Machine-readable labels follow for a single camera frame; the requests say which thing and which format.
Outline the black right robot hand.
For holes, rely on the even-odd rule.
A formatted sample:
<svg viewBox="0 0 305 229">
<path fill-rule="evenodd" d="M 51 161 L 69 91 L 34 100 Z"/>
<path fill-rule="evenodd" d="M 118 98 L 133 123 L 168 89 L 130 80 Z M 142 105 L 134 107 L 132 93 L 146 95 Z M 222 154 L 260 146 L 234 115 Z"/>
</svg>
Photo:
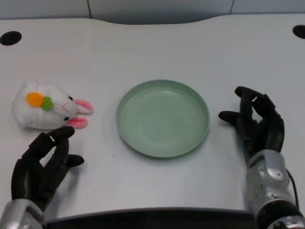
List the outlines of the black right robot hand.
<svg viewBox="0 0 305 229">
<path fill-rule="evenodd" d="M 235 94 L 240 97 L 240 111 L 221 111 L 218 117 L 233 125 L 249 158 L 261 150 L 281 152 L 285 126 L 268 95 L 238 86 Z"/>
</svg>

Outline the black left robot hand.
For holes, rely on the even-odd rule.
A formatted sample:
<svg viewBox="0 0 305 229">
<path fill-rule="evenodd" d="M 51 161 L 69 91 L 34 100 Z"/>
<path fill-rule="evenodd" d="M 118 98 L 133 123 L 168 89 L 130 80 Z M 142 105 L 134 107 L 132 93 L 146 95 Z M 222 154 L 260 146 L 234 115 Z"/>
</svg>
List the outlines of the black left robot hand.
<svg viewBox="0 0 305 229">
<path fill-rule="evenodd" d="M 11 199 L 28 199 L 42 211 L 51 202 L 57 188 L 70 168 L 80 166 L 84 159 L 69 154 L 71 126 L 40 133 L 29 149 L 17 160 L 11 179 Z"/>
</svg>

